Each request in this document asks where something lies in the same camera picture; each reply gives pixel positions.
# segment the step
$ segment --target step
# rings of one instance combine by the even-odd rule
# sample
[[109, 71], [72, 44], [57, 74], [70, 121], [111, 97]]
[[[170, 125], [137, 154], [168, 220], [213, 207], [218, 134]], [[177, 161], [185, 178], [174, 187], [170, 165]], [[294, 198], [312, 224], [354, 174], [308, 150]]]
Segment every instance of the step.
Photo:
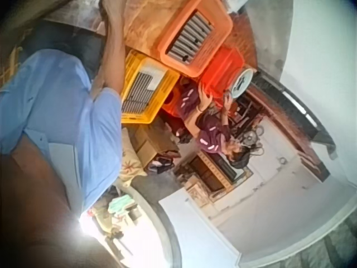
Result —
[[[348, 264], [357, 252], [357, 240], [346, 222], [340, 224], [328, 235], [328, 237], [325, 238], [326, 246], [328, 246], [327, 243], [330, 241], [338, 254], [336, 259], [341, 260], [345, 265]], [[327, 249], [333, 252], [333, 247], [328, 247]]]
[[324, 240], [319, 240], [301, 252], [301, 259], [310, 268], [334, 268], [330, 262]]

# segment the cloth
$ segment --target cloth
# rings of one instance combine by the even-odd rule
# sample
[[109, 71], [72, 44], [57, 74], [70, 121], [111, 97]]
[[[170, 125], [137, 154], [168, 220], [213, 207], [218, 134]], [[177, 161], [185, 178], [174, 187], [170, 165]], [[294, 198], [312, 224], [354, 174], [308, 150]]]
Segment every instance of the cloth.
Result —
[[120, 170], [119, 179], [124, 187], [129, 187], [136, 176], [147, 176], [130, 141], [127, 128], [122, 129], [123, 166]]
[[93, 102], [81, 61], [59, 50], [30, 56], [0, 91], [0, 152], [25, 132], [51, 162], [49, 144], [73, 146], [84, 210], [117, 178], [122, 160], [121, 101], [104, 88]]
[[[177, 111], [180, 118], [184, 121], [189, 114], [196, 109], [200, 103], [199, 92], [196, 84], [193, 82], [182, 86], [181, 99], [177, 105]], [[199, 147], [210, 153], [222, 152], [221, 135], [224, 135], [225, 140], [230, 140], [230, 132], [228, 126], [222, 126], [220, 119], [217, 116], [203, 113], [196, 121], [196, 125], [201, 129], [196, 138]]]

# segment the woman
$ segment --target woman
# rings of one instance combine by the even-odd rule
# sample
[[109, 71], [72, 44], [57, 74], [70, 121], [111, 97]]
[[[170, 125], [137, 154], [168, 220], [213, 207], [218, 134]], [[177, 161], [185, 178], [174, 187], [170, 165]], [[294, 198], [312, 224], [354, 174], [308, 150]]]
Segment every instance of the woman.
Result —
[[197, 140], [199, 147], [209, 153], [223, 153], [231, 165], [239, 160], [242, 146], [229, 131], [228, 112], [233, 99], [230, 94], [224, 97], [221, 118], [206, 111], [212, 102], [212, 95], [207, 96], [201, 84], [182, 81], [181, 100], [177, 111], [192, 136]]

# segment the orange crate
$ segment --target orange crate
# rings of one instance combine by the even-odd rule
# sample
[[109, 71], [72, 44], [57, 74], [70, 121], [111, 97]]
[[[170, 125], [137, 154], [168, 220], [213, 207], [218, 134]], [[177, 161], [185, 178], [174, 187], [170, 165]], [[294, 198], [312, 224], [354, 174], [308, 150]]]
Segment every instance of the orange crate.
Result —
[[202, 75], [201, 83], [207, 94], [221, 99], [237, 79], [244, 66], [244, 58], [235, 48], [222, 46]]
[[122, 123], [151, 123], [179, 77], [178, 72], [131, 50], [121, 93]]
[[[169, 25], [159, 42], [157, 48], [160, 59], [190, 77], [197, 77], [207, 67], [232, 28], [232, 20], [220, 0], [191, 0]], [[181, 45], [187, 55], [173, 51], [182, 49]]]
[[179, 114], [176, 112], [176, 106], [179, 103], [180, 99], [180, 85], [179, 83], [177, 83], [174, 86], [173, 90], [167, 96], [161, 108], [174, 117], [180, 117]]

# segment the woman's hair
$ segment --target woman's hair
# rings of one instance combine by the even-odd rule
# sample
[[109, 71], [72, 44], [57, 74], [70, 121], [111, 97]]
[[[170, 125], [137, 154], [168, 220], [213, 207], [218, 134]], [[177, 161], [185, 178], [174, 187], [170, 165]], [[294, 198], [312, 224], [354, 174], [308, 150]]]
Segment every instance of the woman's hair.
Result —
[[240, 152], [233, 152], [227, 157], [229, 164], [235, 169], [242, 169], [248, 165], [250, 148], [242, 146]]

